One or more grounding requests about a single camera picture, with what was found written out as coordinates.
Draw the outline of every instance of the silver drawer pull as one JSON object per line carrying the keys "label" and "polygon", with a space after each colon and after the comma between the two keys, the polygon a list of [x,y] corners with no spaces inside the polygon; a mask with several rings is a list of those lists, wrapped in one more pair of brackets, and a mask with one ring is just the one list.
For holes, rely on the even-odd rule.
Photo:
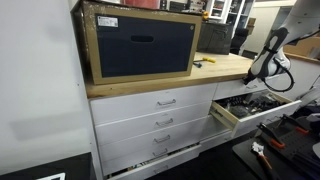
{"label": "silver drawer pull", "polygon": [[258,86],[257,85],[254,85],[254,86],[251,86],[251,87],[246,87],[247,89],[255,89],[255,88],[257,88]]}
{"label": "silver drawer pull", "polygon": [[156,139],[156,138],[154,138],[154,141],[155,141],[156,143],[161,143],[161,142],[163,142],[163,141],[169,140],[170,138],[171,138],[170,135],[168,135],[168,136],[166,136],[166,137],[164,137],[164,138],[161,138],[161,139]]}
{"label": "silver drawer pull", "polygon": [[153,155],[154,155],[154,157],[158,157],[158,156],[162,156],[162,155],[165,155],[165,154],[167,154],[167,152],[168,152],[168,149],[167,148],[165,148],[164,149],[164,151],[163,152],[161,152],[161,153],[159,153],[159,154],[156,154],[156,153],[152,153]]}
{"label": "silver drawer pull", "polygon": [[165,165],[165,166],[163,166],[163,167],[161,167],[161,168],[159,168],[159,169],[157,169],[157,170],[154,170],[154,173],[155,174],[159,174],[159,173],[161,173],[161,172],[163,172],[163,171],[166,171],[166,170],[168,170],[169,169],[169,166],[168,165]]}
{"label": "silver drawer pull", "polygon": [[156,122],[156,125],[158,125],[158,126],[166,126],[166,125],[171,124],[171,123],[173,123],[173,119],[172,118],[170,118],[168,121]]}
{"label": "silver drawer pull", "polygon": [[169,102],[159,102],[158,101],[158,105],[159,106],[165,106],[165,105],[169,105],[169,104],[174,104],[174,103],[176,103],[177,101],[175,100],[175,99],[172,99],[172,101],[169,101]]}

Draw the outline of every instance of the robotic arm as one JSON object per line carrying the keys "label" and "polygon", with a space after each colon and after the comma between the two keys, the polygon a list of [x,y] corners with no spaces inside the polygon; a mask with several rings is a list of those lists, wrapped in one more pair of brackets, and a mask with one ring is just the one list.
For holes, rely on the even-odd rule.
{"label": "robotic arm", "polygon": [[260,78],[265,82],[265,78],[276,74],[288,73],[291,78],[291,85],[285,90],[288,91],[293,86],[293,77],[290,72],[290,61],[283,53],[282,47],[287,43],[300,38],[309,33],[320,24],[320,0],[297,0],[282,26],[274,31],[267,40],[263,50],[254,60],[244,84],[248,84],[255,78]]}

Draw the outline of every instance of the open drawer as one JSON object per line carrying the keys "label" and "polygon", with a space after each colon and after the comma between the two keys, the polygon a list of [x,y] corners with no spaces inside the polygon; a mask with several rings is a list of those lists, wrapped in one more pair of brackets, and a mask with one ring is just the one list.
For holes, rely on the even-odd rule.
{"label": "open drawer", "polygon": [[235,138],[256,129],[260,122],[268,124],[279,119],[283,116],[283,114],[292,115],[301,103],[300,100],[291,101],[280,95],[274,93],[271,94],[277,101],[284,103],[284,105],[244,118],[237,118],[228,110],[219,105],[216,101],[214,101],[211,105],[210,114],[226,127],[231,129],[231,137]]}

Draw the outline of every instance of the workbench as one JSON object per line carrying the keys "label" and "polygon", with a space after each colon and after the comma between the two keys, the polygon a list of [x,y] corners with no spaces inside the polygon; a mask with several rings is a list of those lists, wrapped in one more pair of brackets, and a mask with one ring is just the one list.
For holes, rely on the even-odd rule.
{"label": "workbench", "polygon": [[[219,109],[233,124],[221,123],[208,115],[212,101],[267,88],[258,80],[243,84],[241,78],[253,62],[250,59],[206,53],[196,53],[194,59],[203,57],[216,63],[201,62],[202,67],[193,66],[187,77],[98,86],[86,83],[105,176],[146,179],[298,107],[299,101],[279,97],[287,104],[245,120]],[[114,176],[123,169],[128,171]]]}

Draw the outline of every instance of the floor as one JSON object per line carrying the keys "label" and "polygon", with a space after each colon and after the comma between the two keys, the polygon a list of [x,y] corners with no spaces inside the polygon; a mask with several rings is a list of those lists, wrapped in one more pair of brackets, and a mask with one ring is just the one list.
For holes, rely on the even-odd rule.
{"label": "floor", "polygon": [[252,134],[209,149],[199,157],[160,173],[148,180],[228,180],[257,178],[232,152],[232,146],[250,138]]}

